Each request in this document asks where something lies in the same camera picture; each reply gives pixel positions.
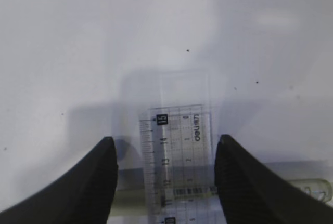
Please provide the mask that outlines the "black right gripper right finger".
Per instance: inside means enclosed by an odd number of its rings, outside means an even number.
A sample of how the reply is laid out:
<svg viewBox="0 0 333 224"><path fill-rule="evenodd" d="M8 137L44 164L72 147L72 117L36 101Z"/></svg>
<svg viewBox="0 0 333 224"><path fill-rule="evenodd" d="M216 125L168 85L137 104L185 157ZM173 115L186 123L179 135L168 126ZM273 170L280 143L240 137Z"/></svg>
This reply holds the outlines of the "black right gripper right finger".
<svg viewBox="0 0 333 224"><path fill-rule="evenodd" d="M227 223L332 223L332 207L280 178L230 135L217 144L214 179Z"/></svg>

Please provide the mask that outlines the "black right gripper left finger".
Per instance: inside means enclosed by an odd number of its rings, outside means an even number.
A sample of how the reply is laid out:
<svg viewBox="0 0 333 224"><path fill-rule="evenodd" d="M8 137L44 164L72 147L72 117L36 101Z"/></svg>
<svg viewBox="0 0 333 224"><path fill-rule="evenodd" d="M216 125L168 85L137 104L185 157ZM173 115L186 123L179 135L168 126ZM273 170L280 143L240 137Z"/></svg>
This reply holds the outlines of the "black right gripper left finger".
<svg viewBox="0 0 333 224"><path fill-rule="evenodd" d="M118 183L117 152L104 137L46 188L1 212L1 223L107 223Z"/></svg>

